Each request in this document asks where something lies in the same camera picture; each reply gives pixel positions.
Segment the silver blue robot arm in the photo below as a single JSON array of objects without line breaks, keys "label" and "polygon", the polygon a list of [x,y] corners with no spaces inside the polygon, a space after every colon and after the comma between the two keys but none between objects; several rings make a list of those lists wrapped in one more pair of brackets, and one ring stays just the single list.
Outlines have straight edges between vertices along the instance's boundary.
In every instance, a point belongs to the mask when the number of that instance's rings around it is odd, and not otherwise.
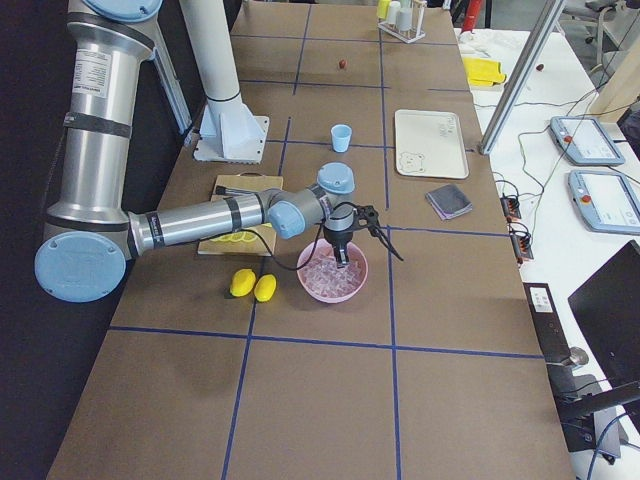
[{"label": "silver blue robot arm", "polygon": [[386,235],[370,206],[355,206],[352,170],[323,166],[316,181],[297,193],[269,189],[236,193],[220,201],[160,210],[168,158],[134,172],[131,152],[135,104],[145,84],[158,82],[148,113],[172,113],[181,137],[191,111],[158,21],[158,1],[72,1],[67,27],[76,42],[71,103],[53,172],[60,195],[45,203],[43,241],[35,277],[49,295],[85,303],[114,291],[127,263],[143,253],[270,224],[289,239],[313,226],[322,230],[339,266],[356,230],[380,241]]}]

